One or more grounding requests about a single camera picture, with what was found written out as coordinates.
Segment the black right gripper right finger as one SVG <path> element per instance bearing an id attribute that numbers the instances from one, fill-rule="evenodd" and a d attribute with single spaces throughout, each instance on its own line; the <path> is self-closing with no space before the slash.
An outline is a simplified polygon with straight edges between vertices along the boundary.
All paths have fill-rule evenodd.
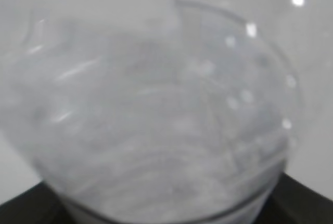
<path id="1" fill-rule="evenodd" d="M 246 207 L 247 223 L 332 223 L 332 200 L 282 173 Z"/>

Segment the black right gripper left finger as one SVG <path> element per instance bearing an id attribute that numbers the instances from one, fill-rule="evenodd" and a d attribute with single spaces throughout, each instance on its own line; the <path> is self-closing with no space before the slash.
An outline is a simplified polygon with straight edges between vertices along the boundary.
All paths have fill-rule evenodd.
<path id="1" fill-rule="evenodd" d="M 1 224 L 75 224 L 60 199 L 43 182 L 1 204 Z"/>

